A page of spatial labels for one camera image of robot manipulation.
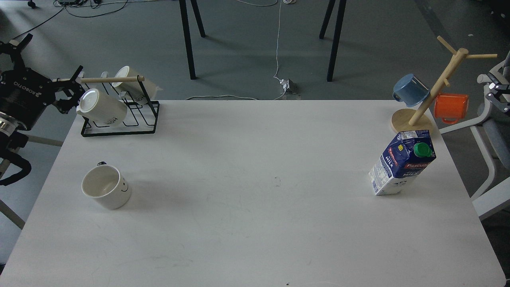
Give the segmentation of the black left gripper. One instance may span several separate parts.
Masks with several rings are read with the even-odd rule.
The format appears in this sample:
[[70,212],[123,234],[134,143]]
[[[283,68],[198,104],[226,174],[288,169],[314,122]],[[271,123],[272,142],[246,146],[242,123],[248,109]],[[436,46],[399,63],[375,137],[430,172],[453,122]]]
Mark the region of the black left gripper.
[[[0,53],[9,55],[13,70],[1,74],[0,110],[1,113],[19,122],[20,130],[30,131],[48,105],[53,105],[62,114],[67,114],[78,106],[85,93],[78,80],[83,66],[79,65],[70,79],[51,80],[31,68],[26,68],[21,52],[33,38],[27,34],[21,42],[12,39],[8,43],[0,42]],[[67,99],[56,100],[56,92],[63,91]]]

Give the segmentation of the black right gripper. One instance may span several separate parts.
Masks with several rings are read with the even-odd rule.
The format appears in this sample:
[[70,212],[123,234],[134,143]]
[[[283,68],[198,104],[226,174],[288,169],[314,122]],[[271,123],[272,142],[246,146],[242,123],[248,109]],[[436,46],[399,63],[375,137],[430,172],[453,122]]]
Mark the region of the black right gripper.
[[489,102],[499,109],[506,116],[510,116],[510,102],[502,102],[502,95],[509,94],[510,89],[508,84],[502,84],[494,74],[488,73],[488,78],[490,79],[489,91],[488,91],[488,100]]

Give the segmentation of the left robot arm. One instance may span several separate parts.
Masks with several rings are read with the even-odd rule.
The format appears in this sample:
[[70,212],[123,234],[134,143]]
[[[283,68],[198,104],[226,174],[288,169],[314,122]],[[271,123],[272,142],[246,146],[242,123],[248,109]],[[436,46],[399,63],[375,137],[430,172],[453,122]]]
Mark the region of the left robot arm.
[[16,174],[1,180],[3,186],[21,180],[31,171],[31,164],[14,152],[14,149],[24,147],[28,141],[28,137],[21,131],[30,131],[49,105],[67,114],[78,106],[84,94],[83,87],[78,83],[78,75],[83,67],[78,67],[69,80],[53,81],[25,66],[21,53],[31,39],[32,34],[27,34],[20,42],[11,40],[0,46],[1,53],[9,55],[14,65],[13,69],[1,74],[0,154],[2,159],[20,168]]

